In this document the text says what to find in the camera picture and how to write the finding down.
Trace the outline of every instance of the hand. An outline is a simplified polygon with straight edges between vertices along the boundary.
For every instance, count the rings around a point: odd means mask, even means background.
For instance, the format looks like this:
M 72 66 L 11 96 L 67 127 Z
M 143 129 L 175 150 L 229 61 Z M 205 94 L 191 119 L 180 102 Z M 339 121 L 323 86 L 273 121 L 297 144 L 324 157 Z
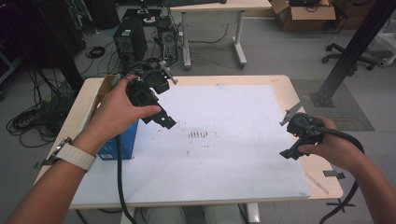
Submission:
M 107 141 L 125 131 L 135 121 L 159 113 L 157 105 L 134 106 L 126 95 L 128 81 L 122 78 L 117 86 L 108 93 L 85 129 L 95 133 L 95 141 Z
M 335 129 L 335 124 L 332 120 L 323 117 L 316 117 L 323 121 L 326 128 Z M 349 141 L 326 133 L 321 144 L 304 145 L 298 148 L 300 152 L 316 154 L 323 157 L 328 162 L 351 172 L 356 168 L 357 163 L 361 160 L 363 154 Z

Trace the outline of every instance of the floor mat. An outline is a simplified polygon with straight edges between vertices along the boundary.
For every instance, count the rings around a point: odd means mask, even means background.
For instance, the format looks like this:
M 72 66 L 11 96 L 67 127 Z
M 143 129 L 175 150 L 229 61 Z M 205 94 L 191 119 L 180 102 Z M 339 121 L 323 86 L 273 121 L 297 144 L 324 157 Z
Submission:
M 317 92 L 323 82 L 324 80 L 291 80 L 300 100 L 304 99 L 304 96 L 309 96 L 309 92 Z M 344 83 L 337 89 L 332 101 L 334 107 L 315 107 L 312 101 L 309 100 L 304 105 L 304 110 L 310 116 L 322 116 L 334 120 L 339 130 L 374 131 L 373 125 L 361 111 L 361 107 Z

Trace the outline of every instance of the table leg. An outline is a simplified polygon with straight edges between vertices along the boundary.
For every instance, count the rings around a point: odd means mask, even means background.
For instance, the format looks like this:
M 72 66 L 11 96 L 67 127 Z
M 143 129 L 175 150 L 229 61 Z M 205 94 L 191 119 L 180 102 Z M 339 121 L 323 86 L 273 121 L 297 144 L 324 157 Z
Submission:
M 239 12 L 238 17 L 238 25 L 236 27 L 236 36 L 233 36 L 233 45 L 235 46 L 236 53 L 239 58 L 239 62 L 241 63 L 241 68 L 244 68 L 246 64 L 248 64 L 247 58 L 245 57 L 245 53 L 241 47 L 241 34 L 242 34 L 242 26 L 244 24 L 244 16 L 245 11 Z
M 259 205 L 247 203 L 247 223 L 260 223 Z
M 134 217 L 134 207 L 128 207 L 129 214 Z M 131 224 L 132 222 L 122 213 L 120 224 Z
M 188 70 L 191 69 L 191 58 L 190 58 L 190 49 L 189 49 L 189 39 L 187 38 L 187 24 L 185 22 L 186 18 L 186 12 L 181 13 L 181 24 L 182 24 L 182 30 L 183 30 L 183 62 L 184 62 L 184 67 Z

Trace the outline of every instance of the desk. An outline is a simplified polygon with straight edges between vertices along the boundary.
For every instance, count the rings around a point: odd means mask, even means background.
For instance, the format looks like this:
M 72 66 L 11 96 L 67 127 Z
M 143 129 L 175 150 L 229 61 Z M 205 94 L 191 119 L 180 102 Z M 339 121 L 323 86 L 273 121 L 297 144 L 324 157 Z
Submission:
M 282 111 L 285 111 L 287 108 L 291 108 L 295 105 L 299 100 L 292 87 L 290 80 L 285 76 L 224 76 L 224 77 L 178 77 L 179 80 L 178 85 L 182 86 L 201 86 L 201 85 L 266 85 L 271 86 L 278 105 Z M 54 150 L 56 146 L 62 141 L 62 139 L 66 136 L 75 137 L 79 130 L 81 123 L 87 117 L 87 111 L 90 110 L 92 105 L 92 101 L 94 96 L 101 85 L 101 78 L 90 78 L 87 79 L 80 91 L 80 94 L 75 101 L 65 123 L 62 127 L 52 149 Z M 309 191 L 311 196 L 308 198 L 310 200 L 313 199 L 336 199 L 340 198 L 343 194 L 343 191 L 338 183 L 336 177 L 325 177 L 322 171 L 331 170 L 332 167 L 328 162 L 323 160 L 320 157 L 315 155 L 311 155 L 309 158 L 302 157 L 299 159 L 299 162 L 302 165 L 305 174 L 305 180 L 309 187 Z M 39 176 L 41 176 L 48 167 L 43 167 L 40 171 Z M 116 182 L 108 183 L 108 185 L 112 185 L 114 187 Z M 110 194 L 110 192 L 104 192 L 104 197 Z M 261 202 L 271 202 L 284 200 L 287 201 L 289 199 L 245 199 L 245 200 L 230 200 L 230 201 L 212 201 L 212 202 L 204 202 L 207 204 L 211 203 L 261 203 Z M 146 202 L 146 203 L 128 203 L 130 206 L 140 207 L 140 206 L 161 206 L 161 205 L 193 205 L 202 202 Z M 111 208 L 111 207 L 119 207 L 119 203 L 91 203 L 91 204 L 72 204 L 71 208 Z
M 189 40 L 186 35 L 187 25 L 211 24 L 213 22 L 237 23 L 236 35 L 233 37 L 233 45 L 243 68 L 248 61 L 242 50 L 240 39 L 246 10 L 271 9 L 267 0 L 228 0 L 226 4 L 213 3 L 187 7 L 171 7 L 171 11 L 181 13 L 183 30 L 183 59 L 184 66 L 191 69 Z

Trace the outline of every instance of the white watch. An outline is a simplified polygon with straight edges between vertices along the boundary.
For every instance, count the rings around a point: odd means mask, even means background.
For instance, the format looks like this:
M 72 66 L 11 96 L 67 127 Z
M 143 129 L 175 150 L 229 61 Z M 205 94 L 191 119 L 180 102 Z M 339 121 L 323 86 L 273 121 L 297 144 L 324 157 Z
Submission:
M 43 165 L 52 165 L 57 160 L 61 159 L 88 171 L 96 157 L 77 147 L 73 147 L 70 143 L 72 143 L 72 139 L 66 137 L 61 144 L 56 147 L 56 150 L 51 154 L 49 159 L 43 161 Z

